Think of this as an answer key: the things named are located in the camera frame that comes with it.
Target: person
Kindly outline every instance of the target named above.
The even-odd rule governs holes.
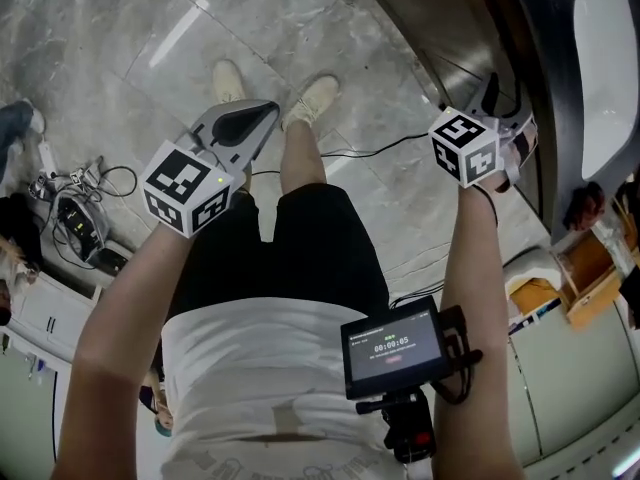
[[[43,263],[40,230],[26,197],[0,198],[0,326],[11,321],[11,299],[35,283]]]
[[[160,375],[155,368],[151,368],[142,381],[138,399],[154,415],[156,430],[165,437],[171,436],[173,416],[167,406],[167,397],[160,385]]]
[[[42,113],[29,100],[22,100],[0,109],[0,182],[4,178],[9,160],[9,148],[31,128],[42,134],[45,120]]]
[[[214,84],[220,101],[244,98],[229,61]],[[334,77],[316,79],[282,121],[271,243],[245,188],[195,239],[156,227],[114,280],[76,350],[54,480],[136,478],[136,395],[161,331],[174,415],[162,478],[405,478],[381,443],[382,418],[358,416],[344,395],[340,325],[387,311],[389,293],[311,129],[338,92]],[[438,480],[524,478],[509,435],[507,302],[488,194],[504,180],[459,191],[442,307],[463,308],[484,359],[463,405],[436,401]]]

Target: hand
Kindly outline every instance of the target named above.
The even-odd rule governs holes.
[[[5,252],[14,263],[22,263],[23,265],[27,263],[27,261],[24,259],[24,253],[22,252],[22,249],[20,249],[20,247],[18,247],[17,245],[9,244],[5,249]]]
[[[166,399],[164,401],[160,401],[160,400],[156,399],[156,410],[158,412],[165,411],[165,412],[168,412],[169,414],[171,414],[171,411],[169,411],[169,407],[167,406],[167,400]]]
[[[527,142],[529,143],[529,151],[533,149],[536,144],[536,139],[538,138],[538,129],[533,123],[529,123],[522,130],[524,136],[527,138]],[[509,144],[509,154],[513,155],[513,158],[517,165],[520,165],[522,162],[522,157],[520,156],[520,152],[518,148],[511,143]],[[489,193],[495,192],[504,185],[509,179],[507,178],[507,173],[504,171],[494,172],[491,176],[482,180],[479,185],[487,190]]]
[[[37,279],[38,279],[38,271],[30,268],[29,272],[27,272],[27,283],[33,284],[36,282]]]

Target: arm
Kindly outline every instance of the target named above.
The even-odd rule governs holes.
[[[158,372],[156,372],[153,368],[147,372],[144,377],[144,381],[142,382],[143,386],[148,386],[151,388],[153,392],[153,397],[155,398],[156,405],[160,404],[166,407],[167,398],[164,395],[162,389],[160,388],[160,378],[158,377]]]
[[[484,353],[462,405],[436,398],[436,480],[523,479],[511,446],[507,398],[508,313],[493,211],[478,190],[460,190],[441,307],[460,305],[469,344]]]
[[[0,235],[0,249],[7,253],[13,263],[24,263],[22,249],[17,245],[13,245],[2,235]]]
[[[138,391],[190,249],[158,226],[91,313],[73,360],[54,480],[136,478]]]

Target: display screen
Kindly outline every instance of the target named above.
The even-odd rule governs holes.
[[[354,381],[438,359],[440,345],[429,311],[349,336]]]

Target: small screen device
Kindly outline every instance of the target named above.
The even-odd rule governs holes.
[[[399,462],[431,457],[436,442],[421,386],[430,383],[447,403],[463,403],[473,367],[482,360],[481,351],[469,348],[462,309],[439,312],[428,296],[340,330],[347,398],[382,395],[381,400],[358,402],[356,412],[382,412],[389,425],[384,444]],[[460,374],[458,394],[440,382],[455,373]]]
[[[440,379],[451,370],[431,297],[341,328],[349,400]]]

